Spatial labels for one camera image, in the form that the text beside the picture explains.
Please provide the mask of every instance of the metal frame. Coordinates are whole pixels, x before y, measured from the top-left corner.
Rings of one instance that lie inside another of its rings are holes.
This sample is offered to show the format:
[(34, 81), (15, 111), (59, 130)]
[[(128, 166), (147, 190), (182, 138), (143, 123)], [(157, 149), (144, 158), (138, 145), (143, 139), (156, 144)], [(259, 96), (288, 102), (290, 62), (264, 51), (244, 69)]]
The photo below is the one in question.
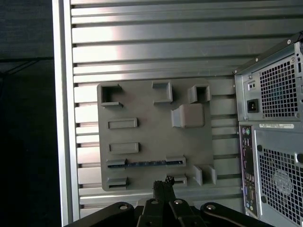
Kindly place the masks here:
[(73, 216), (73, 202), (71, 197), (70, 171), (70, 143), (67, 109), (67, 71), (64, 32), (64, 9), (61, 0), (53, 0), (53, 38), (55, 63), (56, 115), (59, 158), (60, 204), (61, 222), (65, 226), (71, 223)]

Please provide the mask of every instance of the fan grille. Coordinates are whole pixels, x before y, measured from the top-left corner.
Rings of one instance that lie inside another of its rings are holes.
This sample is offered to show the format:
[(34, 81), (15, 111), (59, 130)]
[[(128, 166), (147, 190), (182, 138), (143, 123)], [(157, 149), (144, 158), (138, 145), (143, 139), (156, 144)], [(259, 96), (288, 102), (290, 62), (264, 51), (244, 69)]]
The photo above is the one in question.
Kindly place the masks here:
[(300, 225), (303, 219), (303, 168), (294, 164), (294, 156), (264, 149), (260, 155), (262, 193), (268, 205), (290, 221)]
[(260, 75), (262, 111), (265, 117), (294, 117), (298, 111), (294, 64), (289, 61)]

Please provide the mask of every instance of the gray mounting plate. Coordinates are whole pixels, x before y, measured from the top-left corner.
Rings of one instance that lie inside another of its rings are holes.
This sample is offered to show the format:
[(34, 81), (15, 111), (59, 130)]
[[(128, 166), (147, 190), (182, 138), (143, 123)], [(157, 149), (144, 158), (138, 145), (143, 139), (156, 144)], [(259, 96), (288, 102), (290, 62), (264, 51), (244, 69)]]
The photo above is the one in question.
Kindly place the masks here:
[[(164, 89), (154, 89), (154, 84), (170, 84)], [(205, 181), (215, 183), (212, 168), (213, 149), (209, 100), (205, 94), (200, 100), (204, 110), (204, 126), (198, 128), (172, 127), (171, 111), (182, 104), (189, 104), (188, 90), (194, 85), (208, 86), (207, 80), (170, 79), (120, 81), (121, 90), (102, 98), (103, 87), (98, 85), (98, 118), (101, 153), (102, 188), (131, 190), (151, 188), (155, 180), (175, 176), (176, 186), (202, 185)], [(157, 103), (157, 100), (169, 100)], [(104, 105), (104, 102), (120, 105)], [(125, 167), (127, 163), (138, 163)], [(184, 160), (180, 165), (153, 165), (154, 161)]]

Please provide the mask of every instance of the rectangular slot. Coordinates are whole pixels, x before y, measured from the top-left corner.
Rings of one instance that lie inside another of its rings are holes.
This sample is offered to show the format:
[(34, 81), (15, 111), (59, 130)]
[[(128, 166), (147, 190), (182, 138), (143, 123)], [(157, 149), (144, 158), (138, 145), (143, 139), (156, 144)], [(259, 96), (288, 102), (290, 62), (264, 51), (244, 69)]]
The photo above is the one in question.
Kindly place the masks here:
[(125, 189), (126, 185), (109, 185), (110, 189)]
[(111, 154), (132, 154), (139, 152), (139, 143), (112, 143), (109, 145)]
[(255, 81), (250, 82), (248, 84), (248, 91), (255, 90), (255, 89), (256, 89), (256, 82)]
[(114, 190), (126, 190), (127, 177), (124, 178), (112, 178), (107, 181), (108, 188)]
[(128, 162), (127, 160), (111, 160), (107, 161), (108, 168), (130, 168), (130, 167), (150, 167), (150, 166), (185, 166), (185, 160), (160, 160), (146, 162)]
[(108, 122), (109, 129), (125, 129), (138, 127), (137, 118), (115, 119)]

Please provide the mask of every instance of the metal case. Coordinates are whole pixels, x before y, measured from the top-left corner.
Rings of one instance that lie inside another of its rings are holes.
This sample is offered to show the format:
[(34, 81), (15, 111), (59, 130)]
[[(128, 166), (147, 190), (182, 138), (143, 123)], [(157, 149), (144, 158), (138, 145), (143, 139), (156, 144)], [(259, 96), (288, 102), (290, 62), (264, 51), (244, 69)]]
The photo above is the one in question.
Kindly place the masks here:
[(303, 226), (302, 40), (300, 32), (234, 71), (246, 213), (274, 226)]

